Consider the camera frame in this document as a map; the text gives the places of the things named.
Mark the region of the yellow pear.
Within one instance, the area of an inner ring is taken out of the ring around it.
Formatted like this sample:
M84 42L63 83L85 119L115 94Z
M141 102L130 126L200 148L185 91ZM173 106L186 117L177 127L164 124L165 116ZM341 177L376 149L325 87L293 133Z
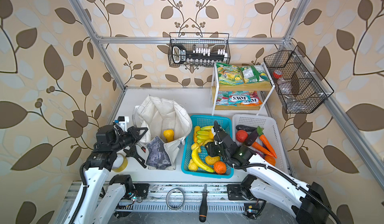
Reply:
M174 131L172 129L167 129L163 132L163 135L166 139L167 142L172 142L174 141Z

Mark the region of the cream canvas grocery bag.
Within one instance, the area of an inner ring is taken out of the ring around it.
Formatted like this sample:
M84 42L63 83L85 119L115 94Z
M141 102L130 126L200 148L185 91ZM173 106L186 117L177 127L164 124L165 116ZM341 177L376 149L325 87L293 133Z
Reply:
M192 131L192 120L184 107L174 100L149 95L135 106L132 118L135 127L148 128L139 141L146 148L145 165L150 170L175 170L178 153ZM174 131L172 142L163 135L167 129Z

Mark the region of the green snack bag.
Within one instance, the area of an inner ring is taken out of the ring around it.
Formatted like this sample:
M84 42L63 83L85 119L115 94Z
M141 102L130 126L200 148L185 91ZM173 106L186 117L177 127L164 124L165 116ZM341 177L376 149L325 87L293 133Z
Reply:
M244 80L239 67L225 63L217 63L216 66L219 84L231 86L244 84Z
M241 67L241 73L245 84L270 81L263 66L261 65L243 66Z

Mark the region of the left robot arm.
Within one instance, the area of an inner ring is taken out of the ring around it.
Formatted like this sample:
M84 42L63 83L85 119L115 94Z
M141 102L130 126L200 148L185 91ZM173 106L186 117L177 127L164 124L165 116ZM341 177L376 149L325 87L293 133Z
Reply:
M149 184L134 185L130 175L114 176L106 193L100 196L110 172L119 162L119 151L125 152L123 161L133 157L146 166L137 154L136 144L147 132L148 128L135 126L124 131L116 123L98 129L94 149L80 167L82 185L65 217L66 224L106 224L121 200L135 202L148 196Z

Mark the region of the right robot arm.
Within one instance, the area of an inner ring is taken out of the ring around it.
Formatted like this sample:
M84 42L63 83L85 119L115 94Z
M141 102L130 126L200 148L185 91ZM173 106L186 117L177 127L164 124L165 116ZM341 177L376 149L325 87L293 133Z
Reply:
M205 145L208 154L220 156L231 168L247 173L242 182L244 199L265 200L284 209L299 224L325 224L329 217L341 223L321 185L297 180L247 146L238 146L216 121L212 132L214 140Z

